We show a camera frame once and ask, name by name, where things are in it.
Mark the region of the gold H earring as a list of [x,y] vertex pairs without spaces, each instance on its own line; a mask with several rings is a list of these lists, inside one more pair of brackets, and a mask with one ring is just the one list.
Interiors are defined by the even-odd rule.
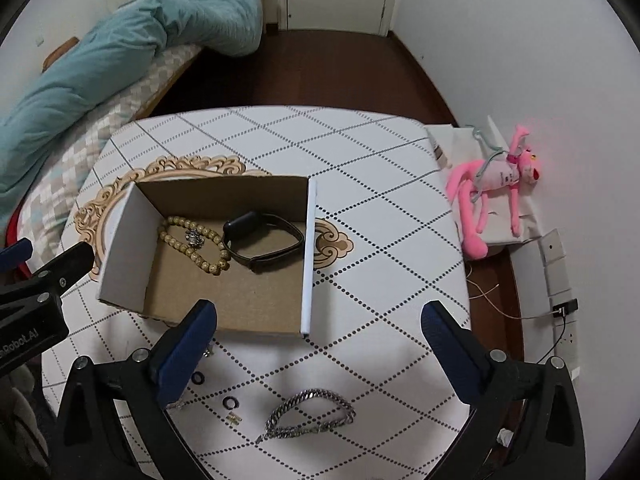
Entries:
[[227,415],[227,420],[233,425],[239,425],[242,422],[242,418],[233,412]]

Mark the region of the white cardboard box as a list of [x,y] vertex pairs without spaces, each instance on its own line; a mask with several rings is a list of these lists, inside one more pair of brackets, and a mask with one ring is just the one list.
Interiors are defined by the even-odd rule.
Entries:
[[[96,298],[153,320],[179,323],[200,299],[221,332],[309,334],[317,187],[299,176],[218,176],[130,186],[117,206]],[[249,211],[271,212],[305,234],[304,252],[254,273],[222,244],[222,228]]]

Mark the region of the checkered bed sheet mattress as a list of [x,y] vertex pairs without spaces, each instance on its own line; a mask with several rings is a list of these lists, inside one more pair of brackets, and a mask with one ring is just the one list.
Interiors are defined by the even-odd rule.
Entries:
[[56,141],[6,230],[8,240],[32,242],[25,273],[55,256],[76,197],[113,133],[150,114],[200,51],[194,44],[163,51],[141,79],[90,110]]

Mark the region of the white power strip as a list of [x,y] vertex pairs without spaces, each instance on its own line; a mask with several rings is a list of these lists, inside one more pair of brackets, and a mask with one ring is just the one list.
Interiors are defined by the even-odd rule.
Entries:
[[[554,304],[577,299],[570,287],[566,252],[560,232],[553,229],[539,240],[544,278],[546,279],[550,311]],[[580,375],[577,312],[566,318],[554,318],[552,312],[553,349],[552,356],[561,358],[567,365],[570,378],[576,382]]]

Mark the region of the black charger plug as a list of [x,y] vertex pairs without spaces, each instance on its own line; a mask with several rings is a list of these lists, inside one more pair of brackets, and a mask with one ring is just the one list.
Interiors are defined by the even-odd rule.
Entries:
[[571,300],[560,302],[552,306],[551,312],[554,318],[566,318],[570,314],[573,314],[578,310],[578,300],[573,298]]

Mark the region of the patterned white tablecloth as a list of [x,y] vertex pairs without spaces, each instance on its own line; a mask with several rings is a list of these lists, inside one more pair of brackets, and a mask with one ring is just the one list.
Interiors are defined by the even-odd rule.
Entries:
[[[422,479],[460,434],[457,398],[420,326],[439,300],[469,322],[435,126],[303,106],[201,110],[122,127],[61,237],[96,251],[64,297],[68,337],[42,358],[62,401],[73,362],[126,359],[195,301],[214,340],[169,416],[219,479]],[[218,275],[181,255],[171,214],[220,230],[250,210],[295,223],[304,252]]]

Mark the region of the black smart band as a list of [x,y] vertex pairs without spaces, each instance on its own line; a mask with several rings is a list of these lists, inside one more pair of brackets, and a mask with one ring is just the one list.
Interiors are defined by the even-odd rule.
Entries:
[[222,244],[235,262],[260,273],[296,260],[304,252],[305,234],[276,214],[249,211],[224,224]]

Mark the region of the pink panther plush toy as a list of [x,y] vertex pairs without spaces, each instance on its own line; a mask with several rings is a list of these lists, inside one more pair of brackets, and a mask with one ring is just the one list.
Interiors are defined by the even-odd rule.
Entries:
[[529,135],[527,128],[517,125],[507,150],[493,148],[486,159],[462,162],[448,177],[447,198],[450,204],[458,202],[462,252],[471,260],[483,259],[489,252],[482,234],[489,219],[491,194],[506,192],[510,233],[515,237],[523,233],[520,199],[541,177],[537,156],[525,142]]

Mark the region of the wooden headboard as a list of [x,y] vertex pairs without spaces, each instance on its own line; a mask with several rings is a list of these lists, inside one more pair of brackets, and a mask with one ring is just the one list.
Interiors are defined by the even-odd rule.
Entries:
[[64,41],[60,44],[55,50],[53,50],[43,61],[41,71],[44,73],[48,70],[53,63],[55,63],[59,58],[68,52],[70,49],[78,44],[79,39],[77,37],[72,37],[69,40]]

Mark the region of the teal blue duvet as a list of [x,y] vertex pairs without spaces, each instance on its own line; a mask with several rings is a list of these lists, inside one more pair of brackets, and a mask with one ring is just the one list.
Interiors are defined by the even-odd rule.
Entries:
[[260,0],[138,0],[99,22],[32,84],[1,124],[1,208],[12,210],[58,136],[141,79],[163,50],[197,44],[254,52]]

